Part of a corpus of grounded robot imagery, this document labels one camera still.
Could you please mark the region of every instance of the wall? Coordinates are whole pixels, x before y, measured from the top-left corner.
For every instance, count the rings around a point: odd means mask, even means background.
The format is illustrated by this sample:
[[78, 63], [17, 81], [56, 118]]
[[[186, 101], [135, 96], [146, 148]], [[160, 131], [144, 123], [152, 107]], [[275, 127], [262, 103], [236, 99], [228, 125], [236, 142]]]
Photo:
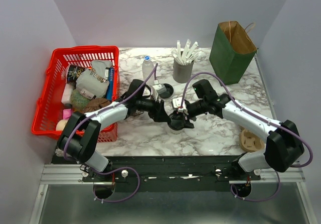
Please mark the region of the wall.
[[55, 0], [78, 45], [211, 47], [219, 22], [237, 20], [259, 46], [286, 0]]
[[53, 0], [0, 0], [0, 223], [25, 224], [55, 142], [31, 134], [52, 51], [75, 42]]
[[321, 0], [287, 0], [265, 36], [258, 57], [278, 119], [294, 121], [313, 148], [313, 162], [304, 173], [321, 223], [320, 6]]

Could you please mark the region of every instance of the gray cloth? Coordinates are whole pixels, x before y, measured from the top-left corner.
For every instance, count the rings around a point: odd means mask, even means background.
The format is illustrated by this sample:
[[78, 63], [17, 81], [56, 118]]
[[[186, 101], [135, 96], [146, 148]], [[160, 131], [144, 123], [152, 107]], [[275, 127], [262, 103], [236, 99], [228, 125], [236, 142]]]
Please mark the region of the gray cloth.
[[112, 67], [112, 62], [94, 60], [91, 65], [91, 69], [80, 74], [76, 81], [76, 89], [88, 99], [104, 97], [109, 86], [107, 69]]

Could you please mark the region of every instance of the pink object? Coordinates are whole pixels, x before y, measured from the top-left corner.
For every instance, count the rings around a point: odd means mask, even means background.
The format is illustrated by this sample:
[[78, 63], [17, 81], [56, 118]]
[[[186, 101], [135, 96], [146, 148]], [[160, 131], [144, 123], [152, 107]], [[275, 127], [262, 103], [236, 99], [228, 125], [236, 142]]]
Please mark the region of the pink object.
[[71, 109], [64, 109], [63, 113], [62, 113], [62, 119], [67, 120], [70, 118], [72, 114], [72, 110]]

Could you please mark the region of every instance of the green sponge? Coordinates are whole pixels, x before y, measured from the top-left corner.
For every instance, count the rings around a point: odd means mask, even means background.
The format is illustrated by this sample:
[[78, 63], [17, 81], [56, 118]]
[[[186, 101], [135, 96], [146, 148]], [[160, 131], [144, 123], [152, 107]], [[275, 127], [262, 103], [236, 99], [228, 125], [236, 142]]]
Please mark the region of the green sponge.
[[75, 89], [71, 93], [70, 102], [76, 111], [82, 111], [90, 102], [90, 99], [85, 98]]

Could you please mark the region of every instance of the blue book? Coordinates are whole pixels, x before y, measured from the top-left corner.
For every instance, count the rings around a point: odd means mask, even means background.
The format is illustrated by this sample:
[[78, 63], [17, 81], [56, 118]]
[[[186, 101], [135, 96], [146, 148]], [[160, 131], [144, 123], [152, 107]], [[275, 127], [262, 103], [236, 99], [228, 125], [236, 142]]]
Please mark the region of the blue book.
[[114, 86], [114, 74], [115, 70], [113, 67], [111, 67], [108, 71], [108, 81], [109, 81], [109, 86], [107, 88], [107, 94], [106, 94], [106, 99], [112, 101], [112, 90]]

